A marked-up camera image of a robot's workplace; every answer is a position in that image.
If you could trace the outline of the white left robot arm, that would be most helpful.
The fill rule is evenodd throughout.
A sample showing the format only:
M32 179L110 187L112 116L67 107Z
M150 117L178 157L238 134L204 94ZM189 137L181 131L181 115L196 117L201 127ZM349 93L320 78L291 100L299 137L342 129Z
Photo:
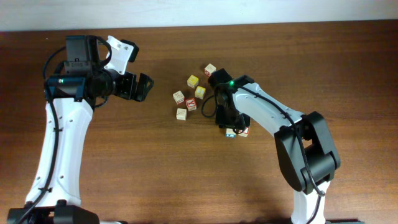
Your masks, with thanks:
M139 47L128 40L69 35L67 53L53 75L44 74L46 129L39 166L22 208L12 208L8 223L100 223L81 207L83 145L95 109L114 95L142 102L154 86L151 77L127 72Z

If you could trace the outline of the wooden block red edge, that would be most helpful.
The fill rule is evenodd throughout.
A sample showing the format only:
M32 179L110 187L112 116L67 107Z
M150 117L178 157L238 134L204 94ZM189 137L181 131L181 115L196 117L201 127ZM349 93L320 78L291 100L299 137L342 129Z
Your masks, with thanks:
M239 132L239 136L247 137L249 134L250 127L246 127L243 131Z

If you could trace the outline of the wooden block red plain top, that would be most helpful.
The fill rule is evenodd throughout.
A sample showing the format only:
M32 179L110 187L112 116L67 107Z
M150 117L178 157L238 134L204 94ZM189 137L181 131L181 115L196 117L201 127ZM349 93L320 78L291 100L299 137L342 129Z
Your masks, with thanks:
M178 105L185 101L185 96L180 90L175 92L172 96L173 96L174 101Z

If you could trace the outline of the wooden block plain leaf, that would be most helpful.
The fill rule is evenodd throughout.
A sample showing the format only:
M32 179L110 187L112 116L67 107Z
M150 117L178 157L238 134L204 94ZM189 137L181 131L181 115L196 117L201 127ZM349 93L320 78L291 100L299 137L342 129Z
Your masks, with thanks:
M184 108L178 108L177 113L176 113L176 118L178 120L186 120L187 118L187 109Z

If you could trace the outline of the wooden block red X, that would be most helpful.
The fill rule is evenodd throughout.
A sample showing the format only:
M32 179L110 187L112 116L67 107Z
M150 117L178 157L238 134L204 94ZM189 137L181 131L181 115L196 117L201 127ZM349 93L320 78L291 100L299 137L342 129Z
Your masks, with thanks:
M189 111L193 111L193 110L197 109L197 103L194 98L186 99L185 104L186 104L187 110L189 110Z

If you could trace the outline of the wooden block blue I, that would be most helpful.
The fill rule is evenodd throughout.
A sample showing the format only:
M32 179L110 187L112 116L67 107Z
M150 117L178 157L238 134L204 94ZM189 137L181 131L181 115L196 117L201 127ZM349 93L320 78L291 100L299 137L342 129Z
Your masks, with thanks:
M234 132L233 129L227 128L226 132L225 132L225 136L227 138L235 138L236 137L236 133Z

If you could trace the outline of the wooden block yellow far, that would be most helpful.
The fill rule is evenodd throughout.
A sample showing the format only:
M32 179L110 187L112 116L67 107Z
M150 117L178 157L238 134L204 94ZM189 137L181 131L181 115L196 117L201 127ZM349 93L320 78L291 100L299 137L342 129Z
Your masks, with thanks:
M190 88L196 88L198 84L199 84L199 78L194 75L190 75L190 77L187 80L187 85Z

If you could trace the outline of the wooden block red far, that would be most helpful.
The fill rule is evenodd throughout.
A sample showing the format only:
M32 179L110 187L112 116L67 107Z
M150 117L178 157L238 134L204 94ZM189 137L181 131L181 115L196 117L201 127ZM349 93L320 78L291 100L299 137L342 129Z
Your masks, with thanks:
M216 67L209 63L205 68L204 68L204 73L206 76L210 77L213 72L216 71Z

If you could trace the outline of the wooden block yellow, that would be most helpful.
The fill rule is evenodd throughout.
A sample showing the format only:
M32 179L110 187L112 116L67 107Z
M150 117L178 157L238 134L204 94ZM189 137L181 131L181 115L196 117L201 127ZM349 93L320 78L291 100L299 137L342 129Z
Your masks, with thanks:
M190 77L187 80L187 85L190 88L196 88L198 84L199 84L199 78L194 75L190 75Z
M196 90L195 90L195 98L199 98L199 99L204 99L206 93L206 88L202 87L202 86L197 86Z

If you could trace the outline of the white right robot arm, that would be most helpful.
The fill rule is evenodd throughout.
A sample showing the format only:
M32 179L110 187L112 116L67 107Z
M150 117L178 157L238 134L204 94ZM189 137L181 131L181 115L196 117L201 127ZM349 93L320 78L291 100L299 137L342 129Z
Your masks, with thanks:
M247 75L232 78L222 68L208 83L220 128L241 134L254 120L274 137L280 171L294 190L290 222L326 223L325 195L341 159L324 117L283 105Z

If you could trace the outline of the wooden block yellow near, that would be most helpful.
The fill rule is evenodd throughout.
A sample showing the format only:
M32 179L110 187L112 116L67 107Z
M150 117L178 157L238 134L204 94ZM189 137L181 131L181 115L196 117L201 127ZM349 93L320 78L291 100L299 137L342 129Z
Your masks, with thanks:
M199 99L204 99L206 93L206 88L202 87L202 86L197 86L196 90L195 90L195 98L199 98Z

